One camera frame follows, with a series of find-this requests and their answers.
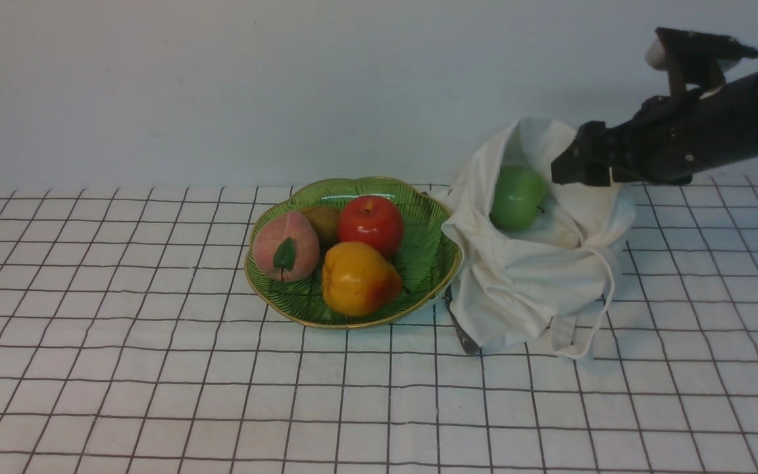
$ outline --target green bowl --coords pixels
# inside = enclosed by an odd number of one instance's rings
[[[391,304],[360,318],[341,315],[327,306],[322,297],[321,267],[299,282],[277,282],[259,272],[253,254],[247,255],[244,273],[253,291],[271,308],[293,321],[310,327],[354,329],[396,321],[428,303],[442,291],[458,271],[461,250],[440,230],[449,211],[400,180],[370,177],[358,180],[321,180],[295,192],[287,201],[268,209],[253,225],[249,247],[262,227],[289,211],[310,206],[343,208],[361,195],[380,195],[397,205],[403,214],[403,245],[392,260],[393,266],[410,292],[400,294]]]

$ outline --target pear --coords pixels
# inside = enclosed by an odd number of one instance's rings
[[[312,206],[304,207],[300,212],[309,220],[315,234],[318,234],[322,247],[338,243],[339,210],[331,206]]]

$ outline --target green apple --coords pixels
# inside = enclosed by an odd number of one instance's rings
[[[545,180],[531,168],[503,165],[496,180],[490,222],[496,228],[516,232],[528,228],[541,213]]]

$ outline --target bag handle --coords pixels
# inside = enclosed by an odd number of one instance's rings
[[[565,355],[570,358],[581,358],[587,354],[592,346],[592,340],[596,331],[601,327],[601,320],[604,314],[610,309],[610,303],[613,301],[613,294],[616,292],[616,279],[619,276],[619,259],[613,255],[610,249],[604,247],[582,247],[582,250],[590,251],[601,260],[605,270],[607,270],[607,276],[610,278],[610,291],[607,292],[607,297],[604,299],[604,307],[601,312],[595,316],[595,323],[592,329],[590,329],[590,335],[582,344],[575,344],[572,342],[574,337],[575,327],[578,324],[578,315],[571,315],[568,317],[555,316],[551,319],[551,328],[549,330],[549,345],[554,354]]]

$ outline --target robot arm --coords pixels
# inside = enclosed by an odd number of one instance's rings
[[[724,80],[729,66],[758,58],[758,50],[729,36],[663,28],[657,36],[646,57],[668,71],[670,95],[646,100],[632,120],[613,128],[582,125],[551,163],[555,183],[679,186],[695,173],[758,157],[758,72]]]

